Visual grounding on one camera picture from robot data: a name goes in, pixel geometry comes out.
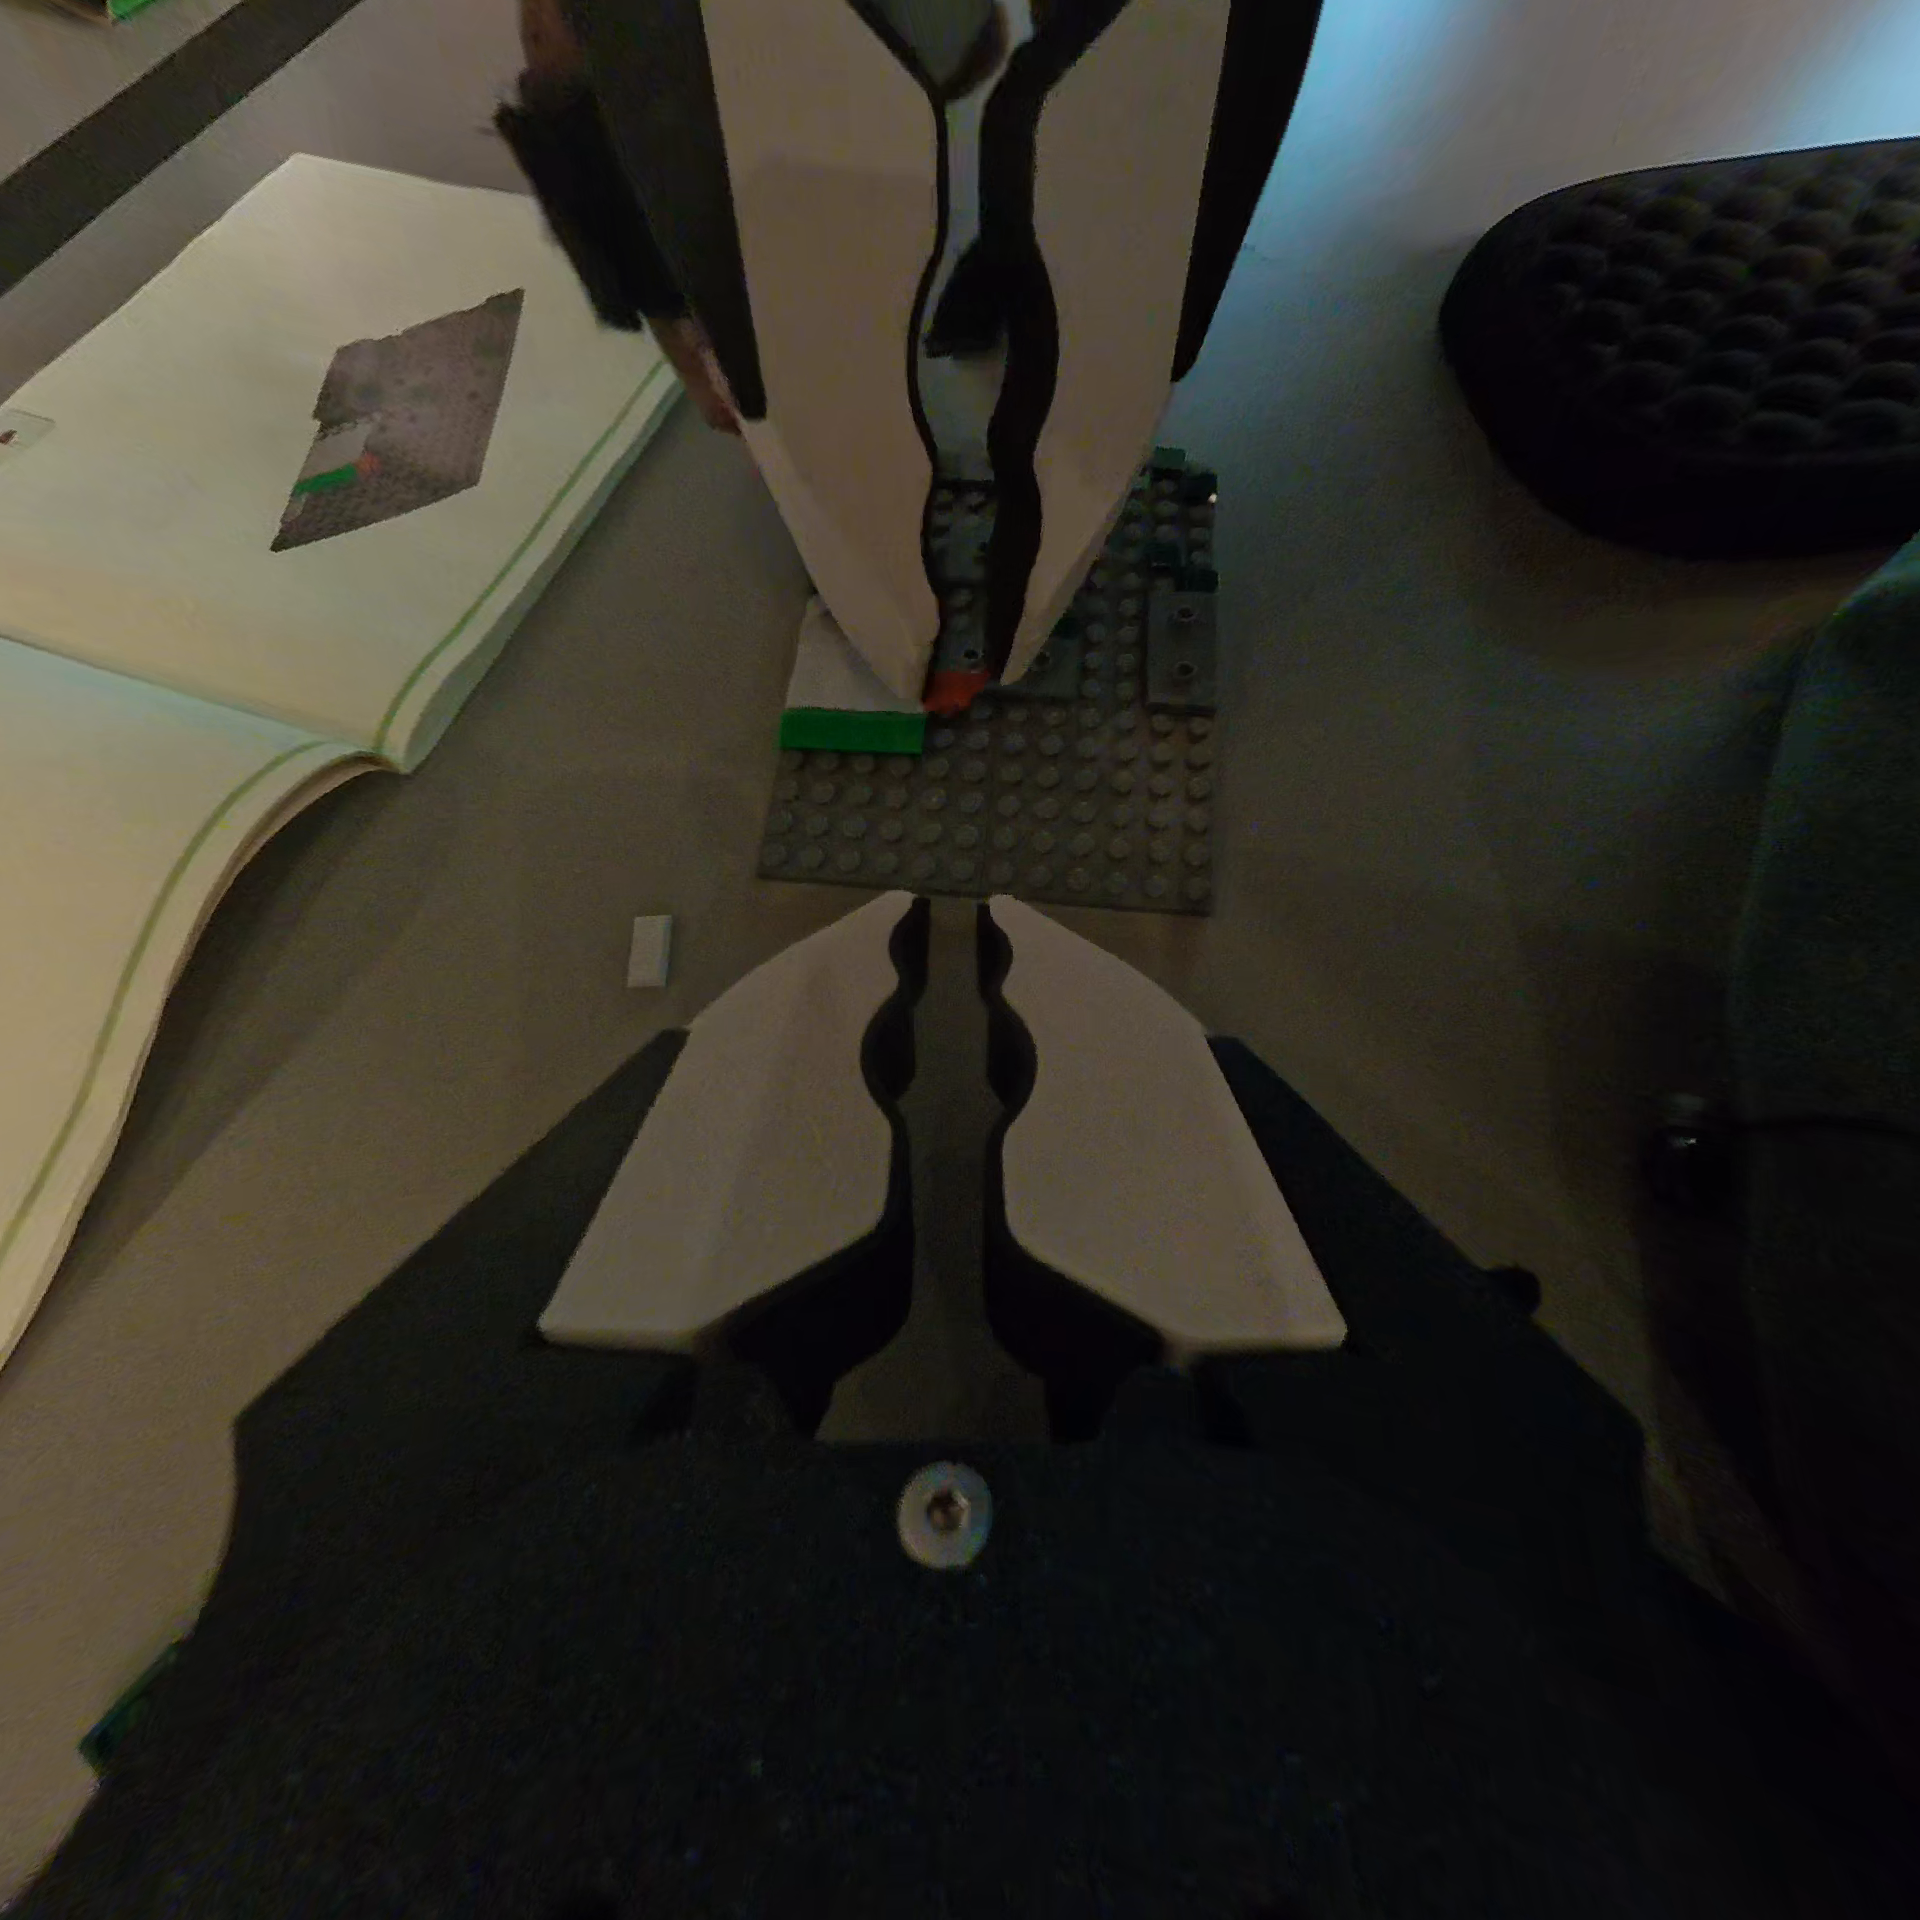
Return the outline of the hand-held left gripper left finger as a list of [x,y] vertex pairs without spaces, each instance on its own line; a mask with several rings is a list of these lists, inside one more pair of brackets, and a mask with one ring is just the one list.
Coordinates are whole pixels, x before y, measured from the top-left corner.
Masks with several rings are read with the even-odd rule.
[[876,1237],[909,1173],[925,973],[928,901],[877,895],[693,1017],[539,1335],[691,1353]]

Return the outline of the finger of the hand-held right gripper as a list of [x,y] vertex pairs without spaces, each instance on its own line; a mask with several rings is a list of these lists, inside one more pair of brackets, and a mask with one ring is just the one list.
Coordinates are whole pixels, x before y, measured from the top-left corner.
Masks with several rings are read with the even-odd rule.
[[942,627],[915,325],[945,238],[942,119],[845,1],[708,1],[761,406],[758,476],[876,679],[918,699]]
[[1006,352],[982,633],[1001,684],[1088,576],[1168,405],[1230,21],[1226,1],[1056,4],[990,99]]

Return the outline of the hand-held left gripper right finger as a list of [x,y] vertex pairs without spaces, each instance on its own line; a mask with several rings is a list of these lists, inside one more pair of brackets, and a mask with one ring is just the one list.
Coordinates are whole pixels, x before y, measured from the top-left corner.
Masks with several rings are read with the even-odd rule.
[[985,919],[982,989],[1034,1048],[1000,1152],[1016,1247],[1170,1357],[1338,1351],[1347,1319],[1206,1028],[1028,902]]

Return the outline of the grey studded baseplate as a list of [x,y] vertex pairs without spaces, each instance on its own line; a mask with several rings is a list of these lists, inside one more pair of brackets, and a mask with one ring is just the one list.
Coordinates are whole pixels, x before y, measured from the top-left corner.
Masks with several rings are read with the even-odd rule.
[[[1139,624],[1146,464],[1059,628]],[[1009,894],[1204,917],[1214,895],[1217,715],[1043,704],[987,685],[928,715],[918,757],[782,751],[754,859],[764,879]]]

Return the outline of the person's right hand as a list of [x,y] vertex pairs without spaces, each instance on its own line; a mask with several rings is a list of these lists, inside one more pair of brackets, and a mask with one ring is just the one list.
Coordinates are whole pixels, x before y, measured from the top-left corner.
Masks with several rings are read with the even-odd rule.
[[602,325],[646,334],[708,428],[738,433],[738,414],[624,175],[569,4],[518,1],[518,76],[494,132],[532,190]]

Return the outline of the group of dark green bricks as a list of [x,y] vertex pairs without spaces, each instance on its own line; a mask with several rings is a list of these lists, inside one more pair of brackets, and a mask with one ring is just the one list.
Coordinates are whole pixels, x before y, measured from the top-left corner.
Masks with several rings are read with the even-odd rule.
[[1144,556],[1153,577],[1184,592],[1217,588],[1217,470],[1155,446],[1144,469]]

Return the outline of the open instruction booklet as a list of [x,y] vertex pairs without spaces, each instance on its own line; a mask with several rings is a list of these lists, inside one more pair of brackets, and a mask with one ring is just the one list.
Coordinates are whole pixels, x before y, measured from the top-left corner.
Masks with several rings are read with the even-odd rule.
[[5,1357],[234,878],[419,767],[678,395],[532,198],[300,152],[6,397]]

